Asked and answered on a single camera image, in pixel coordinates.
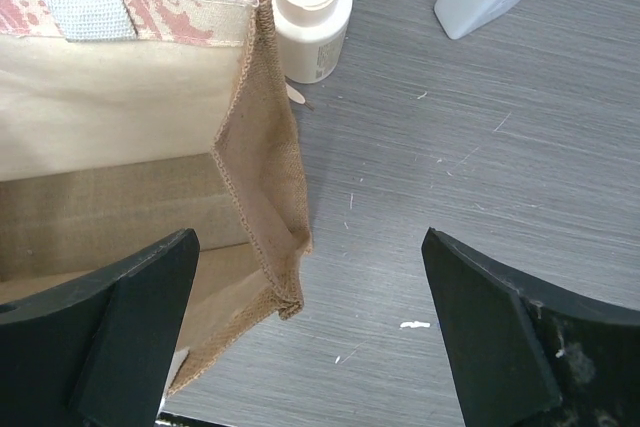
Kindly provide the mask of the brown burlap canvas bag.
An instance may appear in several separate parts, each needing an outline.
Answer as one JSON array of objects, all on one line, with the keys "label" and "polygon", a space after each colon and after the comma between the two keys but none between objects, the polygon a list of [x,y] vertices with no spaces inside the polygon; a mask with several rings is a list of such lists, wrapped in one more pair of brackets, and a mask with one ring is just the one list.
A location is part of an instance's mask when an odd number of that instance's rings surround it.
[{"label": "brown burlap canvas bag", "polygon": [[191,228],[165,387],[303,306],[312,248],[272,0],[1,0],[1,298]]}]

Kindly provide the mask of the cream bottle with cap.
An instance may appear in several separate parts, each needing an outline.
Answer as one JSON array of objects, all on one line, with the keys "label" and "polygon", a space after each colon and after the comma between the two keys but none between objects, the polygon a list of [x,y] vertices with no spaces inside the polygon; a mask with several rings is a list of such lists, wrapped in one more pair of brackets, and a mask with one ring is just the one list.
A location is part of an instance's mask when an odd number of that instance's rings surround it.
[{"label": "cream bottle with cap", "polygon": [[285,76],[300,84],[324,80],[336,68],[353,0],[272,0]]}]

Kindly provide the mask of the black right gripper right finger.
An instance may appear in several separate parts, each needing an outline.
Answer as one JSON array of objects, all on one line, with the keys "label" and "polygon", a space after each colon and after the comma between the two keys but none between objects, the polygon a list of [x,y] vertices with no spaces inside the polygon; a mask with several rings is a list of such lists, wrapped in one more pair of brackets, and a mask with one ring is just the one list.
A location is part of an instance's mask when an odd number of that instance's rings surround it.
[{"label": "black right gripper right finger", "polygon": [[435,229],[422,256],[465,425],[638,425],[638,311]]}]

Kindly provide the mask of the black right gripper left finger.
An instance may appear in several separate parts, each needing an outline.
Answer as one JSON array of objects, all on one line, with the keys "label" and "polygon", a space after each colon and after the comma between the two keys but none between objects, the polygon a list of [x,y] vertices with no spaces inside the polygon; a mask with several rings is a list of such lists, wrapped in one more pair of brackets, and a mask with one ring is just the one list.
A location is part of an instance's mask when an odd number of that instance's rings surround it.
[{"label": "black right gripper left finger", "polygon": [[153,425],[199,254],[183,229],[2,303],[2,425]]}]

